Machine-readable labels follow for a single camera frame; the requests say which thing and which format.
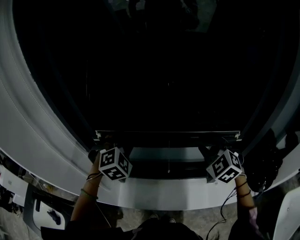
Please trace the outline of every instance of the person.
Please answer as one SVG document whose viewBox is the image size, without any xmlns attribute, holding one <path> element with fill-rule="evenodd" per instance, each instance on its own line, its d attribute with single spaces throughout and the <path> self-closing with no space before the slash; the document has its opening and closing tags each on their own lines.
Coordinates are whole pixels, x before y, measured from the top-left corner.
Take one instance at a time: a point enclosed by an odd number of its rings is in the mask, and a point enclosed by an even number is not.
<svg viewBox="0 0 300 240">
<path fill-rule="evenodd" d="M 65 233 L 71 239 L 122 239 L 122 240 L 153 240 L 153 239 L 191 239 L 203 240 L 202 237 L 190 230 L 182 223 L 159 220 L 157 215 L 152 215 L 137 229 L 123 232 L 120 228 L 110 228 L 105 230 L 91 229 L 91 215 L 95 210 L 98 187 L 102 176 L 99 176 L 98 153 L 91 168 L 89 179 L 84 184 L 82 192 L 75 204 L 71 221 L 68 223 Z M 263 239 L 263 236 L 256 225 L 257 210 L 251 196 L 245 176 L 235 178 L 236 196 L 238 207 L 238 220 L 233 225 L 229 240 L 237 239 Z"/>
</svg>

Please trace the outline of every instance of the cube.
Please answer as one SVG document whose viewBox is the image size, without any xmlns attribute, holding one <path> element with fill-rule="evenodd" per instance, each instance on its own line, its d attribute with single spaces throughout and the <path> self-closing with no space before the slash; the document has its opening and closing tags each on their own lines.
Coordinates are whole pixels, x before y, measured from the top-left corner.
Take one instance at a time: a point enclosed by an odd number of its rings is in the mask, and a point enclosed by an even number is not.
<svg viewBox="0 0 300 240">
<path fill-rule="evenodd" d="M 242 173 L 242 167 L 239 158 L 227 149 L 206 171 L 213 179 L 228 183 Z"/>
<path fill-rule="evenodd" d="M 131 163 L 117 147 L 101 153 L 99 171 L 111 180 L 128 178 L 131 169 Z"/>
</svg>

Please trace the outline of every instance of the concrete floor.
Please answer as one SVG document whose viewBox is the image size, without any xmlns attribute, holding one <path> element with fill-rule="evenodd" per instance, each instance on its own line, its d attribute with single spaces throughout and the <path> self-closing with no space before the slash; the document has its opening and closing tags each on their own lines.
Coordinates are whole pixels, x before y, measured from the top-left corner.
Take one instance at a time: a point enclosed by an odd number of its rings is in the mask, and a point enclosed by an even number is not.
<svg viewBox="0 0 300 240">
<path fill-rule="evenodd" d="M 299 182 L 300 175 L 298 174 L 278 187 L 267 191 L 258 199 L 258 201 L 256 201 L 259 210 L 258 217 L 260 217 L 260 212 L 262 215 L 264 212 L 267 212 L 267 221 L 269 221 L 270 225 L 272 225 L 271 227 L 263 226 L 266 231 L 272 231 L 272 227 L 275 227 L 274 224 L 278 214 L 276 211 L 279 211 L 284 195 L 296 187 L 299 187 Z M 167 215 L 174 218 L 177 222 L 185 224 L 205 239 L 210 228 L 217 221 L 221 220 L 220 207 L 187 211 L 147 211 L 119 208 L 102 203 L 99 206 L 110 225 L 113 227 L 121 227 L 123 231 L 129 231 L 137 228 L 142 222 L 148 219 L 152 213 L 157 213 L 160 217 Z M 220 240 L 228 239 L 231 227 L 237 219 L 236 204 L 233 203 L 224 206 L 223 212 L 224 216 L 227 218 L 227 222 L 225 224 L 217 225 L 210 233 L 210 239 L 213 239 L 217 233 L 219 233 Z M 266 220 L 261 218 L 261 222 L 263 224 Z M 8 240 L 40 239 L 30 228 L 27 228 L 21 215 L 8 213 L 2 208 L 0 208 L 0 225 L 2 225 L 3 229 L 9 233 L 9 236 L 7 237 Z"/>
</svg>

